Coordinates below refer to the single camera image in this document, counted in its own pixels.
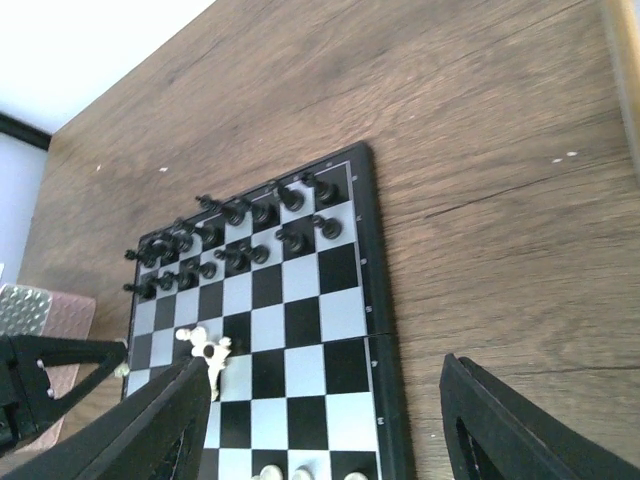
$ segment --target white pawn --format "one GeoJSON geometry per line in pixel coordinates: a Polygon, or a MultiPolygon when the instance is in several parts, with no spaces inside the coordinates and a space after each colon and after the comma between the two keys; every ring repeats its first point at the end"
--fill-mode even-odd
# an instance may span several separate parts
{"type": "Polygon", "coordinates": [[[260,475],[255,475],[251,480],[284,480],[284,475],[276,465],[267,465],[260,470],[260,475]]]}

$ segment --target white chess piece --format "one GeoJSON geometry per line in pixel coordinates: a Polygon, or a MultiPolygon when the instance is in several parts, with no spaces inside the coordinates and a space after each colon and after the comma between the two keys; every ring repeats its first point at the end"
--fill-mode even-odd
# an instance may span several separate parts
{"type": "Polygon", "coordinates": [[[251,480],[284,480],[282,470],[276,465],[267,465],[260,470],[260,475],[256,475],[251,480]]]}
{"type": "Polygon", "coordinates": [[[207,329],[198,326],[193,330],[188,328],[180,328],[176,330],[176,338],[178,340],[189,340],[193,345],[191,355],[194,357],[203,357],[209,366],[209,385],[211,386],[211,401],[218,398],[218,376],[227,364],[226,360],[231,353],[231,339],[222,337],[218,345],[207,339],[207,329]]]}
{"type": "Polygon", "coordinates": [[[295,472],[293,472],[293,477],[291,477],[291,480],[313,480],[313,476],[306,468],[299,468],[295,472]]]}

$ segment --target black chess piece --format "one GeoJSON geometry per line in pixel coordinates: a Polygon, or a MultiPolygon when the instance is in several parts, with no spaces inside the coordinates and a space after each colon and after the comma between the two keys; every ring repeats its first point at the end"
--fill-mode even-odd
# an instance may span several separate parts
{"type": "Polygon", "coordinates": [[[217,227],[197,227],[195,223],[189,222],[182,217],[176,218],[173,222],[173,226],[174,228],[185,231],[189,235],[193,235],[195,233],[204,243],[217,243],[222,236],[222,231],[217,227]]]}
{"type": "Polygon", "coordinates": [[[304,205],[304,195],[299,190],[285,187],[277,180],[269,182],[269,188],[273,195],[284,205],[284,208],[290,212],[297,212],[304,205]]]}
{"type": "Polygon", "coordinates": [[[335,218],[325,218],[322,215],[314,215],[311,217],[313,225],[320,228],[322,236],[329,240],[335,240],[342,233],[342,224],[335,218]]]}
{"type": "Polygon", "coordinates": [[[224,260],[234,270],[242,270],[247,264],[247,257],[237,250],[216,250],[213,256],[218,260],[224,260]]]}
{"type": "Polygon", "coordinates": [[[339,191],[336,184],[318,180],[311,172],[303,173],[300,180],[305,186],[313,187],[315,197],[323,205],[331,205],[338,198],[339,191]]]}
{"type": "Polygon", "coordinates": [[[300,232],[280,229],[276,231],[276,239],[283,242],[293,253],[300,253],[307,244],[306,238],[300,232]]]}
{"type": "Polygon", "coordinates": [[[198,273],[207,280],[211,280],[213,277],[215,277],[217,271],[218,267],[213,262],[205,262],[198,266],[198,273]]]}
{"type": "Polygon", "coordinates": [[[164,240],[170,243],[176,250],[181,253],[186,253],[191,250],[193,246],[193,237],[185,231],[180,232],[159,232],[156,235],[159,240],[164,240]]]}
{"type": "Polygon", "coordinates": [[[127,250],[124,252],[124,258],[127,260],[138,260],[142,265],[147,268],[153,268],[156,264],[158,257],[154,256],[148,249],[140,248],[137,252],[135,250],[127,250]]]}
{"type": "Polygon", "coordinates": [[[234,197],[233,201],[245,211],[251,211],[251,218],[256,225],[268,223],[276,214],[273,205],[263,202],[251,202],[245,197],[234,197]]]}
{"type": "Polygon", "coordinates": [[[209,195],[196,197],[196,200],[203,209],[211,211],[214,215],[222,214],[229,225],[237,227],[244,220],[244,211],[231,205],[224,205],[220,200],[214,200],[209,195]]]}
{"type": "Polygon", "coordinates": [[[257,264],[263,264],[269,259],[269,249],[264,245],[251,247],[246,243],[241,243],[239,250],[257,264]]]}
{"type": "Polygon", "coordinates": [[[144,298],[145,300],[150,300],[156,296],[156,289],[149,282],[143,283],[142,285],[125,283],[122,286],[122,289],[125,292],[132,292],[135,295],[138,295],[140,298],[144,298]]]}

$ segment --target white square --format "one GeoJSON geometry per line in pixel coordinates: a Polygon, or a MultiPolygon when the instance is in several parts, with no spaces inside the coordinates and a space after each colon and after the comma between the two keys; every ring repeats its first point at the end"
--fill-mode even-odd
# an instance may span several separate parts
{"type": "Polygon", "coordinates": [[[311,397],[327,393],[322,345],[284,351],[287,397],[311,397]]]}
{"type": "Polygon", "coordinates": [[[282,263],[282,242],[280,240],[276,240],[276,232],[278,230],[280,230],[279,225],[262,232],[255,233],[251,237],[252,247],[264,245],[269,249],[269,259],[263,264],[251,262],[252,270],[260,270],[261,268],[266,268],[278,263],[282,263]]]}
{"type": "Polygon", "coordinates": [[[289,480],[293,480],[293,474],[298,468],[304,468],[318,480],[333,478],[331,456],[326,450],[289,450],[288,460],[289,480]]]}
{"type": "Polygon", "coordinates": [[[251,355],[238,355],[227,359],[227,368],[220,372],[221,402],[251,400],[251,370],[251,355]]]}
{"type": "Polygon", "coordinates": [[[323,342],[367,335],[362,287],[320,296],[320,331],[323,342]]]}
{"type": "Polygon", "coordinates": [[[180,260],[195,257],[196,255],[202,252],[202,239],[200,238],[200,235],[196,235],[194,233],[193,235],[191,235],[191,238],[193,239],[193,245],[191,245],[191,248],[186,252],[180,253],[179,255],[180,260]]]}
{"type": "Polygon", "coordinates": [[[258,308],[251,312],[251,350],[262,352],[284,348],[284,305],[258,308]]]}
{"type": "MultiPolygon", "coordinates": [[[[158,270],[158,278],[160,278],[164,272],[173,272],[178,273],[180,271],[179,263],[172,263],[171,265],[167,265],[166,267],[160,267],[158,270]]],[[[173,282],[171,285],[171,290],[162,290],[160,287],[156,288],[156,298],[169,297],[171,295],[175,295],[178,293],[178,282],[173,282]]]]}
{"type": "Polygon", "coordinates": [[[158,330],[151,334],[150,367],[171,365],[173,360],[173,328],[158,330]]]}
{"type": "Polygon", "coordinates": [[[198,322],[199,326],[207,329],[207,338],[211,342],[219,342],[222,338],[222,317],[198,322]]]}
{"type": "Polygon", "coordinates": [[[329,450],[375,452],[377,420],[371,392],[327,395],[329,450]]]}
{"type": "Polygon", "coordinates": [[[215,250],[207,250],[206,252],[202,252],[200,254],[200,265],[203,265],[207,262],[212,262],[216,266],[216,274],[213,276],[213,278],[204,278],[202,275],[200,275],[201,287],[219,282],[220,280],[224,280],[224,260],[218,260],[217,258],[214,258],[214,251],[215,250]]]}
{"type": "Polygon", "coordinates": [[[251,401],[251,447],[260,450],[286,450],[287,399],[267,398],[251,401]]]}
{"type": "Polygon", "coordinates": [[[346,245],[347,243],[355,243],[358,235],[356,230],[356,218],[353,202],[344,202],[333,207],[321,210],[318,215],[324,218],[335,218],[342,225],[342,232],[338,238],[329,240],[322,236],[321,229],[316,229],[316,251],[329,250],[331,248],[346,245]]]}
{"type": "Polygon", "coordinates": [[[251,272],[225,278],[222,295],[222,315],[233,315],[251,310],[251,272]]]}
{"type": "Polygon", "coordinates": [[[282,264],[282,297],[285,302],[319,294],[318,256],[315,253],[282,264]]]}
{"type": "Polygon", "coordinates": [[[224,226],[224,243],[235,242],[236,240],[240,240],[241,238],[247,238],[251,236],[251,232],[253,231],[253,220],[251,217],[251,212],[247,212],[244,214],[244,220],[237,227],[233,225],[229,225],[225,223],[224,226]]]}
{"type": "Polygon", "coordinates": [[[176,310],[174,325],[184,327],[198,321],[198,306],[200,303],[200,289],[190,288],[176,295],[176,310]]]}
{"type": "Polygon", "coordinates": [[[287,188],[291,190],[298,190],[304,196],[304,204],[302,208],[297,212],[291,212],[285,208],[285,206],[280,204],[280,223],[291,222],[300,217],[306,217],[307,215],[313,215],[316,210],[315,199],[313,198],[313,188],[305,187],[304,184],[300,181],[293,182],[289,185],[286,185],[287,188]]]}
{"type": "Polygon", "coordinates": [[[150,373],[149,369],[130,372],[127,376],[127,396],[149,383],[150,373]]]}
{"type": "Polygon", "coordinates": [[[136,305],[136,316],[133,320],[133,336],[153,332],[156,320],[156,302],[144,302],[136,305]]]}
{"type": "Polygon", "coordinates": [[[251,478],[251,450],[244,448],[221,448],[218,454],[218,471],[211,478],[220,480],[244,480],[251,478]]]}
{"type": "Polygon", "coordinates": [[[220,402],[211,402],[204,448],[220,448],[220,402]]]}

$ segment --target black pawn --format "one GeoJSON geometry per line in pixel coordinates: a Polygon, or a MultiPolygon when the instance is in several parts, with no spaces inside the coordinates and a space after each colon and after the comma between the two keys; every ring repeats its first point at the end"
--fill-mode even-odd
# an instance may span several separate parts
{"type": "Polygon", "coordinates": [[[342,225],[335,218],[324,218],[321,215],[314,215],[311,220],[315,227],[321,229],[324,238],[334,240],[342,233],[342,225]]]}
{"type": "Polygon", "coordinates": [[[257,264],[263,264],[269,259],[269,249],[264,245],[251,247],[245,243],[240,244],[240,251],[257,264]]]}
{"type": "Polygon", "coordinates": [[[300,232],[286,231],[282,228],[276,232],[276,239],[283,242],[293,253],[302,252],[307,243],[300,232]]]}
{"type": "Polygon", "coordinates": [[[272,180],[269,183],[269,188],[290,212],[297,212],[304,205],[304,195],[299,190],[285,187],[277,180],[272,180]]]}
{"type": "Polygon", "coordinates": [[[218,260],[224,260],[234,270],[242,270],[247,264],[247,258],[236,250],[216,250],[213,256],[218,260]]]}
{"type": "Polygon", "coordinates": [[[204,243],[216,243],[220,240],[220,229],[216,227],[196,227],[196,224],[193,222],[188,222],[184,218],[178,217],[173,222],[174,228],[178,228],[180,230],[184,230],[189,235],[193,235],[194,233],[198,235],[204,243]]]}
{"type": "Polygon", "coordinates": [[[160,287],[161,290],[167,292],[173,288],[174,275],[173,272],[164,272],[161,277],[153,279],[153,283],[160,287]]]}
{"type": "Polygon", "coordinates": [[[323,205],[331,205],[338,197],[338,186],[333,183],[318,180],[311,172],[305,172],[300,179],[302,183],[311,188],[313,187],[315,197],[320,200],[323,205]]]}
{"type": "Polygon", "coordinates": [[[250,202],[244,197],[234,197],[233,200],[245,211],[251,211],[251,218],[256,225],[264,225],[275,216],[273,205],[270,203],[250,202]]]}
{"type": "Polygon", "coordinates": [[[198,267],[198,273],[207,280],[211,280],[215,277],[217,271],[218,267],[216,267],[216,264],[213,262],[205,262],[198,267]]]}
{"type": "Polygon", "coordinates": [[[229,205],[223,205],[220,200],[214,200],[209,195],[196,197],[200,206],[205,210],[210,210],[214,215],[221,213],[229,225],[237,227],[244,220],[244,212],[229,205]]]}
{"type": "Polygon", "coordinates": [[[138,260],[147,268],[153,268],[157,260],[157,257],[152,255],[151,252],[142,248],[138,252],[135,250],[127,250],[124,252],[124,258],[127,260],[138,260]]]}
{"type": "Polygon", "coordinates": [[[125,283],[122,286],[125,292],[132,292],[138,295],[140,298],[150,300],[156,296],[156,289],[150,283],[143,283],[142,285],[134,285],[132,283],[125,283]]]}

